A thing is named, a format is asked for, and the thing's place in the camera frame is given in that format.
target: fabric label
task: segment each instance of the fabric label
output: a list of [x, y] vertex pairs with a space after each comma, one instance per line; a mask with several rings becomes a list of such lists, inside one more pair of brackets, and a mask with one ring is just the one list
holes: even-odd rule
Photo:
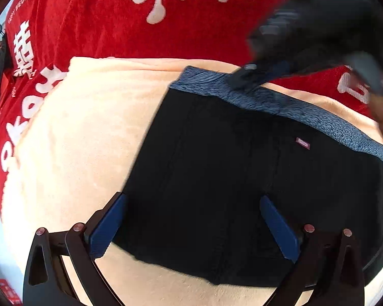
[[303, 140], [302, 140], [301, 138], [299, 138], [299, 137], [296, 137], [296, 142], [297, 142], [299, 145], [305, 147], [306, 149], [310, 149], [310, 148], [311, 148], [311, 145], [310, 145], [310, 144], [308, 144], [307, 142], [303, 141]]

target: metal rivet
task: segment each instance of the metal rivet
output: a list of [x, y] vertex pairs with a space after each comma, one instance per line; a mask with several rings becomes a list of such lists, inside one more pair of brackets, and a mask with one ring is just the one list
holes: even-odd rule
[[83, 228], [84, 228], [83, 223], [77, 223], [76, 225], [74, 225], [74, 231], [76, 232], [81, 231]]
[[35, 232], [35, 234], [36, 234], [37, 236], [41, 236], [43, 233], [45, 233], [45, 228], [39, 228], [39, 229]]
[[315, 231], [315, 227], [312, 224], [305, 224], [303, 230], [305, 230], [308, 233], [312, 233]]
[[257, 65], [256, 64], [247, 64], [244, 69], [246, 70], [256, 70], [257, 69]]
[[346, 237], [350, 237], [352, 236], [352, 231], [350, 229], [344, 229], [343, 230], [343, 234], [346, 236]]

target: gray fleece trim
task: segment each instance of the gray fleece trim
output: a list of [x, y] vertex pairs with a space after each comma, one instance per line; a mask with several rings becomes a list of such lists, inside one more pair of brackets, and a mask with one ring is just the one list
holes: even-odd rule
[[227, 77], [226, 73], [188, 66], [170, 88], [218, 97], [242, 109], [293, 119], [323, 132], [354, 151], [374, 155], [383, 161], [383, 145], [331, 112], [263, 87], [249, 93], [234, 91], [227, 85]]

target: fleece fabric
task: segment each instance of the fleece fabric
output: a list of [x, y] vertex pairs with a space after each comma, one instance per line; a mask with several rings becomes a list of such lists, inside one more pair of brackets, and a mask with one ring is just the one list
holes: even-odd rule
[[[123, 187], [168, 86], [187, 65], [219, 72], [236, 69], [215, 61], [72, 59], [67, 77], [46, 98], [7, 161], [2, 220], [6, 241], [22, 271], [38, 227], [64, 231], [86, 222]], [[329, 108], [371, 138], [381, 138], [374, 121], [335, 100], [264, 86]], [[97, 264], [128, 305], [254, 306], [262, 305], [274, 290], [214, 286], [136, 261], [115, 244]], [[72, 265], [67, 265], [80, 299], [89, 304]], [[383, 291], [383, 269], [365, 291], [366, 304], [372, 305]]]
[[[214, 59], [243, 65], [246, 38], [283, 0], [14, 0], [6, 19], [14, 90], [0, 109], [0, 206], [11, 156], [32, 113], [74, 56]], [[368, 115], [367, 89], [342, 66], [278, 80]]]

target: red fabric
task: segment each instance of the red fabric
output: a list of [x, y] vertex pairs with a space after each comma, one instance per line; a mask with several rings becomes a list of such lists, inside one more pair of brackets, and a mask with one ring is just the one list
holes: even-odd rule
[[[247, 35], [280, 1], [14, 0], [6, 31], [10, 50], [16, 46], [13, 62], [19, 70], [15, 73], [26, 74], [15, 77], [0, 107], [0, 207], [6, 158], [42, 98], [65, 76], [70, 58], [172, 57], [241, 65], [250, 60]], [[28, 53], [28, 46], [17, 44], [20, 37], [13, 42], [21, 29], [27, 34], [25, 42], [31, 44]], [[27, 54], [22, 59], [16, 53], [20, 50]], [[346, 70], [341, 67], [276, 83], [327, 95], [367, 114], [365, 104], [337, 90]]]
[[3, 291], [3, 293], [12, 305], [22, 305], [21, 299], [8, 284], [7, 280], [0, 279], [0, 289]]
[[7, 69], [3, 73], [2, 82], [0, 84], [0, 109], [7, 101], [8, 96], [14, 91], [14, 78], [12, 77], [12, 70]]
[[9, 70], [5, 70], [3, 72], [2, 81], [0, 83], [0, 104], [3, 102], [5, 98], [5, 92], [7, 90], [9, 84]]

